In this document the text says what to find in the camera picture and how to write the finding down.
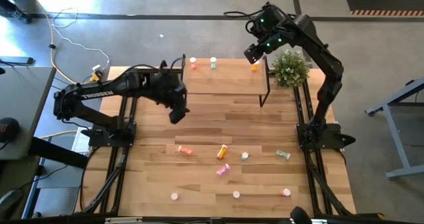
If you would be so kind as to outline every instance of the gray table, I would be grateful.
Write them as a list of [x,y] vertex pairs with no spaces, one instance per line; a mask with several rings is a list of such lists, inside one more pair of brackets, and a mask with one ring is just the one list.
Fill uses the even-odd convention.
[[0,160],[17,160],[27,155],[56,70],[52,67],[3,68],[0,75],[0,118],[19,122],[18,137],[0,150]]

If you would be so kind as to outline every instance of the concrete floor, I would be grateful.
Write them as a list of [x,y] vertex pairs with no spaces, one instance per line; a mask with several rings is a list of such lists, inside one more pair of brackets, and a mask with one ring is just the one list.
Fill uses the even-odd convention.
[[[51,12],[77,7],[81,13],[122,15],[253,12],[267,1],[279,5],[285,12],[294,13],[293,0],[40,0]],[[40,11],[30,1],[18,2],[26,11]],[[300,0],[300,4],[302,11],[312,16],[350,16],[345,0]],[[424,175],[394,181],[386,179],[385,171],[401,167],[394,142],[383,115],[367,117],[363,112],[409,80],[424,74],[422,23],[316,23],[316,26],[320,39],[330,45],[330,51],[345,67],[343,89],[333,107],[343,132],[357,139],[346,149],[357,212],[381,212],[388,219],[423,222]],[[47,48],[50,31],[45,19],[22,25],[0,17],[0,28],[0,55],[32,56],[36,59],[36,66],[50,66]],[[182,53],[197,57],[243,58],[242,52],[255,41],[244,31],[242,21],[79,20],[62,31],[75,42],[103,49],[113,66],[141,62],[155,65]],[[85,51],[66,41],[56,42],[56,46],[57,65],[75,80],[87,77],[96,64],[105,65],[105,58],[99,53]],[[54,85],[64,86],[57,80]],[[52,88],[40,120],[45,127],[41,129],[39,126],[36,136],[75,129],[54,119],[54,91]],[[424,101],[424,93],[418,100]],[[98,108],[99,104],[99,100],[93,100],[89,105]],[[410,152],[414,154],[413,162],[423,163],[423,152],[423,148],[414,148]],[[41,210],[45,215],[69,213],[75,202],[75,191],[69,187],[66,190],[43,190],[36,211]],[[69,202],[61,201],[54,209],[47,209],[48,200],[58,197]]]

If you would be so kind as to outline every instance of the wooden plank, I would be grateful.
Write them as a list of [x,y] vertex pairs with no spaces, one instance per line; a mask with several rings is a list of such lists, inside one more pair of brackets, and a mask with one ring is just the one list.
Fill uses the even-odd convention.
[[268,91],[263,59],[257,71],[252,71],[246,59],[218,58],[215,70],[209,58],[197,58],[196,69],[191,68],[189,58],[185,64],[184,83],[189,94],[264,95]]
[[[112,67],[109,78],[123,70]],[[323,78],[319,70],[309,73],[314,106]],[[297,205],[312,213],[292,89],[272,82],[263,108],[257,97],[240,95],[189,95],[187,102],[193,113],[171,125],[169,109],[138,100],[136,140],[129,154],[119,215],[288,217]],[[101,111],[116,115],[120,104],[120,97],[108,97]],[[334,121],[332,109],[327,121]],[[222,144],[229,149],[224,160],[217,160]],[[179,145],[192,149],[193,155],[180,154]],[[290,160],[276,156],[278,149],[289,152]],[[249,153],[247,160],[241,160],[242,152]],[[100,148],[90,160],[83,184],[84,205],[103,185],[109,155],[110,148]],[[343,159],[337,152],[323,150],[323,160],[330,187],[354,212]],[[216,171],[226,163],[231,169],[218,176]],[[280,196],[284,188],[291,190],[291,197]],[[239,199],[232,197],[236,190],[241,193]],[[317,191],[322,203],[321,189]],[[178,201],[171,200],[173,192],[179,193]]]

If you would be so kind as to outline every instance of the potted plant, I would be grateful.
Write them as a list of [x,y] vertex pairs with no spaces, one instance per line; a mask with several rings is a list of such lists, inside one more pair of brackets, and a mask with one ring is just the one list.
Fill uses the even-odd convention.
[[277,55],[274,65],[276,81],[284,87],[298,87],[308,77],[310,62],[305,60],[301,52],[286,50]]

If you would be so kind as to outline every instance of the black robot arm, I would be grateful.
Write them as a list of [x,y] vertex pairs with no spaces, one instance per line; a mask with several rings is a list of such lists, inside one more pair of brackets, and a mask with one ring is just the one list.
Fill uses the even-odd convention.
[[289,44],[306,50],[325,74],[325,81],[318,92],[318,106],[309,121],[309,138],[319,139],[325,128],[325,115],[330,104],[342,87],[343,66],[327,49],[318,36],[311,18],[307,15],[287,15],[277,6],[267,3],[262,10],[248,15],[252,24],[247,31],[258,39],[244,51],[250,63],[260,59],[263,53],[270,54],[277,48]]
[[120,116],[110,117],[92,108],[82,101],[112,95],[123,97],[146,97],[169,107],[170,121],[176,124],[185,117],[187,89],[177,74],[169,70],[159,70],[155,75],[145,69],[133,66],[116,79],[96,84],[76,84],[65,87],[54,94],[54,115],[58,119],[69,120],[73,117],[105,127],[108,131],[122,131],[126,125]]

